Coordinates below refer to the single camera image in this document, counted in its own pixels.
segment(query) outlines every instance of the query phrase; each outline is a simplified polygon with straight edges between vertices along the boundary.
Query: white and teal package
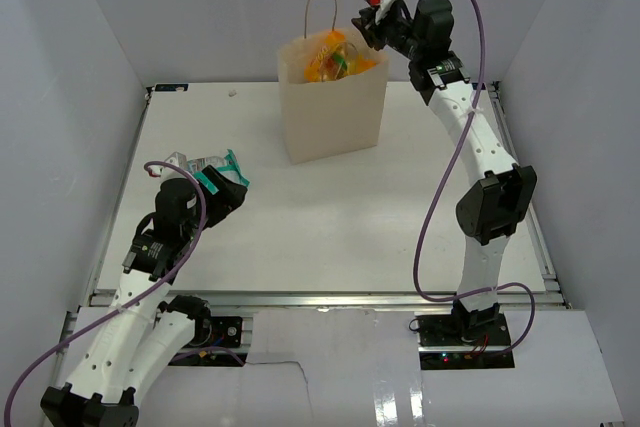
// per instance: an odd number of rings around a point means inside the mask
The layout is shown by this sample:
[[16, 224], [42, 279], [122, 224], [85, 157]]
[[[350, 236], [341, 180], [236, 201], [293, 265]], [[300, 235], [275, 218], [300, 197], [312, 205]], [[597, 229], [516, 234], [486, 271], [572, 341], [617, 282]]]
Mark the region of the white and teal package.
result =
[[[174, 152], [165, 160], [165, 162], [177, 165], [181, 169], [189, 172], [196, 179], [198, 179], [200, 183], [204, 185], [212, 194], [218, 192], [218, 188], [213, 185], [213, 183], [202, 173], [202, 170], [208, 165], [215, 168], [231, 182], [249, 187], [249, 181], [242, 175], [238, 159], [231, 149], [227, 149], [226, 152], [220, 155], [202, 157], [192, 160], [187, 160], [187, 156], [181, 154], [180, 152]], [[180, 176], [180, 174], [174, 172], [171, 169], [164, 169], [162, 167], [156, 166], [152, 167], [151, 169], [152, 170], [150, 174], [153, 177], [159, 177], [162, 181]]]

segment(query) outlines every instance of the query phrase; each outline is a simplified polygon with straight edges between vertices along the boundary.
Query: white floor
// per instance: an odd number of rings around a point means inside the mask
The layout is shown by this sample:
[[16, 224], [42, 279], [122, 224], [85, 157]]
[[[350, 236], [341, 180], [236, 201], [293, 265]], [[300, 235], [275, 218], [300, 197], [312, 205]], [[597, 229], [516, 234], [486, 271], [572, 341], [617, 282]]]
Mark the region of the white floor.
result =
[[[230, 97], [231, 89], [237, 95]], [[495, 126], [486, 93], [481, 107]], [[205, 232], [175, 290], [413, 292], [415, 242], [453, 145], [406, 82], [389, 83], [377, 147], [297, 166], [290, 165], [284, 148], [276, 83], [191, 84], [186, 92], [155, 92], [98, 290], [116, 288], [135, 227], [154, 209], [159, 183], [142, 165], [173, 151], [194, 158], [227, 148], [251, 181], [247, 200]], [[424, 290], [458, 287], [464, 237], [454, 208], [468, 188], [458, 165], [427, 234]], [[544, 291], [534, 245], [529, 224], [521, 223], [505, 253], [500, 282]]]
[[[76, 329], [104, 314], [82, 308]], [[507, 312], [512, 335], [528, 313]], [[243, 368], [168, 367], [139, 427], [597, 427], [622, 416], [589, 321], [538, 312], [514, 369], [420, 372], [408, 312], [266, 310]], [[71, 345], [58, 384], [91, 334]]]

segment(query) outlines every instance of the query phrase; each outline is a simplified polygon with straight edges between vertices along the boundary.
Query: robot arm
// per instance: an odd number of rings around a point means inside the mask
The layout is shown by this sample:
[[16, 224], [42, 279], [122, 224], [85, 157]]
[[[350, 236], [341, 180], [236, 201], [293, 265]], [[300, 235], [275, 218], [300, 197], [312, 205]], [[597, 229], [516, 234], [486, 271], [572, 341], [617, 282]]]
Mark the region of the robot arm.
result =
[[[451, 3], [419, 0], [411, 18], [403, 0], [367, 1], [370, 7], [352, 20], [354, 26], [371, 48], [388, 45], [409, 59], [411, 83], [457, 144], [475, 92], [464, 65], [449, 50], [454, 23]], [[536, 174], [532, 167], [518, 166], [477, 110], [460, 157], [472, 186], [456, 206], [458, 224], [466, 235], [458, 287], [458, 293], [463, 293], [497, 286], [502, 254], [526, 215]], [[498, 312], [495, 290], [466, 297], [453, 306], [463, 335], [493, 322]]]
[[[242, 205], [247, 189], [211, 166], [202, 175], [213, 186], [209, 190], [199, 181], [206, 199], [206, 227], [212, 227]], [[191, 183], [182, 178], [164, 181], [155, 204], [156, 211], [136, 229], [110, 311], [161, 282], [190, 247], [202, 208]], [[148, 228], [151, 221], [153, 228]], [[103, 324], [65, 385], [47, 389], [40, 405], [54, 427], [136, 425], [138, 408], [153, 381], [209, 316], [204, 301], [177, 296], [154, 327], [170, 287], [160, 285]]]

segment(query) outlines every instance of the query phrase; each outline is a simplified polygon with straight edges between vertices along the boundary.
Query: white table surface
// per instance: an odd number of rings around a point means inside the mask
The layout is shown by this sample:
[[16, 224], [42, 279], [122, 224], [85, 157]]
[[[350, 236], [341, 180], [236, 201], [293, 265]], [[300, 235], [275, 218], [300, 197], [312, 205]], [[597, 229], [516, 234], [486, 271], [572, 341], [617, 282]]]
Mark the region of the white table surface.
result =
[[[237, 95], [230, 97], [229, 91]], [[498, 132], [484, 93], [481, 107]], [[149, 160], [231, 148], [251, 181], [244, 205], [207, 230], [175, 291], [413, 292], [418, 231], [453, 152], [438, 119], [407, 82], [389, 83], [377, 147], [293, 166], [285, 150], [277, 83], [190, 84], [154, 92], [100, 272], [97, 290], [117, 287], [136, 225], [154, 210]], [[468, 190], [456, 166], [427, 234], [420, 279], [453, 292], [464, 236], [455, 205]], [[504, 256], [500, 282], [544, 291], [540, 260], [522, 222]]]
[[[105, 312], [82, 308], [76, 329]], [[308, 384], [296, 364], [168, 367], [149, 390], [138, 425], [425, 426], [421, 415], [429, 427], [597, 427], [622, 421], [584, 312], [538, 312], [529, 336], [514, 351], [516, 367], [483, 371], [419, 372], [418, 344], [406, 328], [412, 316], [260, 312], [253, 320], [253, 362], [298, 361]], [[522, 331], [528, 316], [506, 312], [512, 335]], [[71, 344], [57, 385], [92, 336]], [[376, 411], [381, 400], [387, 414], [382, 423]]]

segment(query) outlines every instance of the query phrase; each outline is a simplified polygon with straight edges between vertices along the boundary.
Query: beige paper bag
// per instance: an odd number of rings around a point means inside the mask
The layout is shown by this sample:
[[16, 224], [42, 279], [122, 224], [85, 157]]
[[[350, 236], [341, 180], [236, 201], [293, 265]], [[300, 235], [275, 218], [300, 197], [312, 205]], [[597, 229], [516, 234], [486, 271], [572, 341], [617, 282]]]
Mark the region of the beige paper bag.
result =
[[389, 59], [370, 49], [355, 28], [338, 29], [375, 67], [331, 82], [308, 82], [304, 68], [330, 31], [299, 37], [278, 51], [284, 138], [298, 164], [378, 143]]

